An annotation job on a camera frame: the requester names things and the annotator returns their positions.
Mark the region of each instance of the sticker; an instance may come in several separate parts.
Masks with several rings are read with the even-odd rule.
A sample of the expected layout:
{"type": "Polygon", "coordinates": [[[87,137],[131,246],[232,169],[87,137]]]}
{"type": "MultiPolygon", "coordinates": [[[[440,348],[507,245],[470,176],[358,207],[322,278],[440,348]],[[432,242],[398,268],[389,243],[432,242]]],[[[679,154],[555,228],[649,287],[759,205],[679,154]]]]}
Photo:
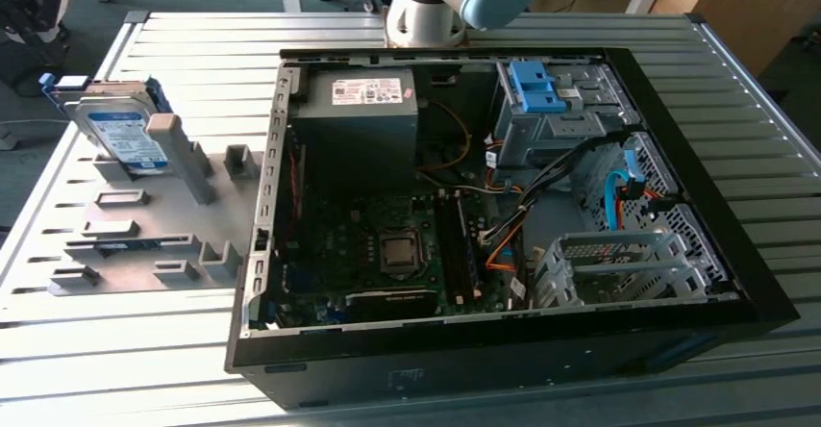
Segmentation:
{"type": "Polygon", "coordinates": [[[90,113],[89,119],[117,158],[129,167],[158,169],[169,158],[146,132],[143,115],[133,113],[90,113]]]}
{"type": "Polygon", "coordinates": [[[129,249],[129,244],[125,244],[122,242],[117,242],[113,244],[98,244],[97,246],[101,249],[129,249]]]}
{"type": "Polygon", "coordinates": [[[402,103],[400,78],[341,79],[334,82],[334,105],[402,103]]]}
{"type": "Polygon", "coordinates": [[[493,151],[485,152],[485,162],[492,169],[497,168],[497,154],[493,151]]]}
{"type": "Polygon", "coordinates": [[[523,285],[523,282],[519,281],[516,277],[513,277],[513,279],[511,280],[511,290],[519,296],[520,299],[525,298],[525,285],[523,285]]]}
{"type": "Polygon", "coordinates": [[[579,93],[577,88],[559,88],[556,91],[560,93],[560,97],[565,98],[581,98],[581,93],[579,93]]]}

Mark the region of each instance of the orange wire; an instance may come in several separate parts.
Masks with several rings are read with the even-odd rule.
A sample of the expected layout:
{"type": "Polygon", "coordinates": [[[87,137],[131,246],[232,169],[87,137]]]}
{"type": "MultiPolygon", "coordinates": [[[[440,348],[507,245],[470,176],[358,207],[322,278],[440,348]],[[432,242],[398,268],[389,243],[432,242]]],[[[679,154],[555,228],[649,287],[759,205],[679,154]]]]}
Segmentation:
{"type": "Polygon", "coordinates": [[[465,121],[462,120],[462,117],[460,117],[460,115],[457,113],[454,113],[453,110],[449,107],[446,107],[444,103],[438,102],[437,100],[429,100],[428,103],[430,103],[432,105],[437,105],[440,108],[442,108],[445,110],[445,112],[450,115],[450,117],[453,117],[453,119],[460,124],[460,128],[462,129],[462,133],[465,134],[465,146],[462,148],[462,153],[460,154],[458,158],[456,160],[453,160],[452,162],[441,163],[441,164],[424,165],[418,169],[420,170],[448,169],[453,165],[460,164],[462,162],[462,160],[465,160],[465,158],[468,157],[469,153],[472,152],[472,132],[468,129],[468,125],[465,124],[465,121]]]}
{"type": "MultiPolygon", "coordinates": [[[[485,186],[488,187],[488,189],[505,189],[505,187],[497,187],[493,185],[492,180],[490,180],[492,176],[493,176],[493,168],[488,167],[488,173],[485,174],[485,186]]],[[[524,191],[520,185],[512,185],[511,188],[513,188],[513,191],[516,191],[517,193],[521,193],[524,191]]]]}
{"type": "Polygon", "coordinates": [[[505,237],[505,239],[503,239],[503,242],[497,246],[497,249],[493,251],[493,254],[490,254],[490,257],[488,258],[488,262],[485,262],[486,268],[497,268],[497,269],[511,268],[511,271],[516,271],[516,267],[513,265],[495,264],[495,261],[497,260],[497,257],[500,256],[503,249],[505,249],[505,245],[509,243],[511,239],[513,238],[513,235],[516,235],[516,232],[519,231],[519,229],[523,228],[524,223],[525,223],[525,220],[519,222],[519,224],[511,229],[509,235],[505,237]]]}
{"type": "Polygon", "coordinates": [[[621,205],[623,201],[619,195],[616,195],[616,230],[621,230],[624,228],[624,224],[621,221],[623,213],[621,213],[621,205]]]}

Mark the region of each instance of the blue plastic clip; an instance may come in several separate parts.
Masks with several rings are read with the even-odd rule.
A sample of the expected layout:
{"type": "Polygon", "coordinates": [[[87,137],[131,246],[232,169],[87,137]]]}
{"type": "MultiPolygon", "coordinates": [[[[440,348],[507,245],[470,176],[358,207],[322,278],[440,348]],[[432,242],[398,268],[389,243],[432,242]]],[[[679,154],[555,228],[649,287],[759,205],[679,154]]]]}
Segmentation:
{"type": "Polygon", "coordinates": [[[511,79],[523,96],[525,113],[564,113],[568,104],[553,90],[553,78],[543,62],[511,62],[511,79]]]}

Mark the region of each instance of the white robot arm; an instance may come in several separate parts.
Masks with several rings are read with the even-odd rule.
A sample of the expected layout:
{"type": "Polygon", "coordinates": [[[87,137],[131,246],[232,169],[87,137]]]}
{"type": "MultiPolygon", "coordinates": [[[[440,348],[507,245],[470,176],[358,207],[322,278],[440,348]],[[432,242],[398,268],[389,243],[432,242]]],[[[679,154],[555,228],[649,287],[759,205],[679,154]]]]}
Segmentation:
{"type": "Polygon", "coordinates": [[[448,47],[465,39],[466,23],[478,30],[511,23],[532,0],[394,0],[388,39],[398,47],[448,47]]]}

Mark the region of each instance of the power supply label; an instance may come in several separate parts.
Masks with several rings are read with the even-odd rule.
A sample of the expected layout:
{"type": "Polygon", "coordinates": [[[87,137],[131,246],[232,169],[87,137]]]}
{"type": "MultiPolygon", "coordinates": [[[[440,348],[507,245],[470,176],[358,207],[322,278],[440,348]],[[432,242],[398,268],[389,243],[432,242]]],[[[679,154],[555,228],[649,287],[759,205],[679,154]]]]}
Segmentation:
{"type": "Polygon", "coordinates": [[[333,86],[334,105],[381,105],[402,103],[400,78],[341,79],[333,86]]]}
{"type": "Polygon", "coordinates": [[[169,165],[169,157],[146,132],[143,115],[133,113],[90,113],[98,136],[115,152],[119,161],[134,169],[151,171],[169,165]]]}

